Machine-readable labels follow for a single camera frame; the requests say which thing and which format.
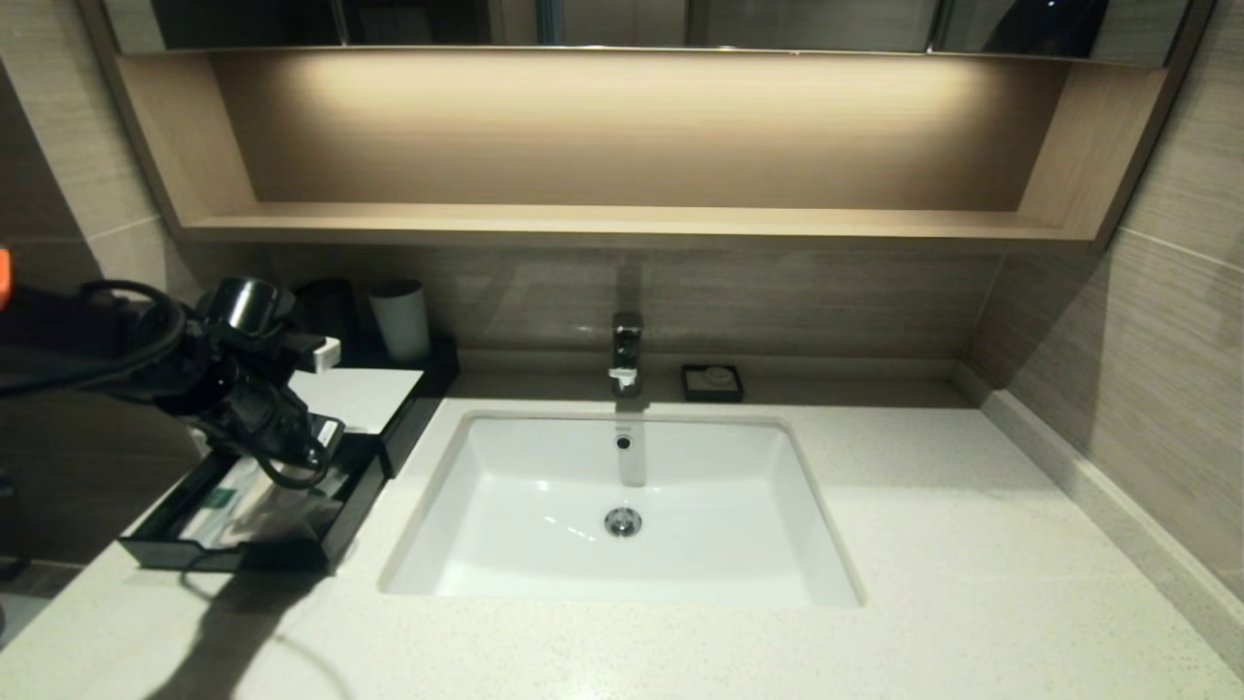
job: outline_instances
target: wall tile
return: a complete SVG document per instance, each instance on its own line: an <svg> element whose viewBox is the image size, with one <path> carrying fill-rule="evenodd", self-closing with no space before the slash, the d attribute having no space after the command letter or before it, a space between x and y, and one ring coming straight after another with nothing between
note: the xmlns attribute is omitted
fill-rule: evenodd
<svg viewBox="0 0 1244 700"><path fill-rule="evenodd" d="M93 560L195 463L0 451L30 513L34 556L75 563Z"/></svg>
<svg viewBox="0 0 1244 700"><path fill-rule="evenodd" d="M1244 266L1244 0L1219 0L1123 226Z"/></svg>
<svg viewBox="0 0 1244 700"><path fill-rule="evenodd" d="M100 279L100 265L86 241L19 242L12 252L14 279L47 291L76 291L83 281Z"/></svg>
<svg viewBox="0 0 1244 700"><path fill-rule="evenodd" d="M154 215L73 0L0 2L0 56L81 230Z"/></svg>
<svg viewBox="0 0 1244 700"><path fill-rule="evenodd" d="M1009 257L973 357L1244 597L1242 288L1128 231L1100 265Z"/></svg>
<svg viewBox="0 0 1244 700"><path fill-rule="evenodd" d="M72 393L0 405L2 450L170 458L195 455L187 426L152 407L103 395Z"/></svg>
<svg viewBox="0 0 1244 700"><path fill-rule="evenodd" d="M646 316L652 352L954 358L967 348L994 255L713 250L270 246L297 286L345 276L427 288L463 347L608 346L616 310Z"/></svg>
<svg viewBox="0 0 1244 700"><path fill-rule="evenodd" d="M0 63L0 244L81 239L4 63Z"/></svg>
<svg viewBox="0 0 1244 700"><path fill-rule="evenodd" d="M87 242L104 276L149 283L192 305L226 276L276 277L262 246L175 241L159 218Z"/></svg>

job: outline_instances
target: black tray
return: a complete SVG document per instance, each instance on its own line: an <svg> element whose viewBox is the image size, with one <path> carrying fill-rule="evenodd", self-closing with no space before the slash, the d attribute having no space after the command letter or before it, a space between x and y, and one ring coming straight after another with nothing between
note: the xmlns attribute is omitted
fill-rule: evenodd
<svg viewBox="0 0 1244 700"><path fill-rule="evenodd" d="M132 535L119 538L122 547L149 569L336 572L372 504L384 484L397 476L458 377L458 353L452 339L438 339L433 343L432 357L423 363L396 366L378 358L374 363L346 367L417 369L424 375L379 435L346 434L341 438L333 464L346 469L351 477L338 495L345 505L320 541L248 542L230 550L205 550L198 542L178 540L204 497L238 461L236 455L218 451L187 475Z"/></svg>

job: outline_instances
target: white quartz countertop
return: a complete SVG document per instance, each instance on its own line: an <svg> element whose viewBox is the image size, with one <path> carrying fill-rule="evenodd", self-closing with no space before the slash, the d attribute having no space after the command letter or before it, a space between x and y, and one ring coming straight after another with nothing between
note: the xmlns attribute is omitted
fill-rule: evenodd
<svg viewBox="0 0 1244 700"><path fill-rule="evenodd" d="M0 654L0 696L1244 698L1141 572L972 409L648 409L785 423L858 577L858 609L381 592L463 417L612 412L447 399L338 574L306 591L286 577L141 571L113 545Z"/></svg>

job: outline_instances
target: undermount sink basin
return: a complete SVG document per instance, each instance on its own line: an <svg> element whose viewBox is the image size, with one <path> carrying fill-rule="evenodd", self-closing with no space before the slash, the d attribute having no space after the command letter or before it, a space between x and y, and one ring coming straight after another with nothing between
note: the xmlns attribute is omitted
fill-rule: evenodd
<svg viewBox="0 0 1244 700"><path fill-rule="evenodd" d="M776 425L468 419L427 499L388 593L860 606Z"/></svg>

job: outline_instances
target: soap dish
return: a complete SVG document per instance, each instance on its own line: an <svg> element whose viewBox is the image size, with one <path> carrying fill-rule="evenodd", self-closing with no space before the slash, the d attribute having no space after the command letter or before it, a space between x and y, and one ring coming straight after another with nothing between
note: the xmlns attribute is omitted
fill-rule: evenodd
<svg viewBox="0 0 1244 700"><path fill-rule="evenodd" d="M743 379L734 366L683 366L683 397L693 404L738 404Z"/></svg>

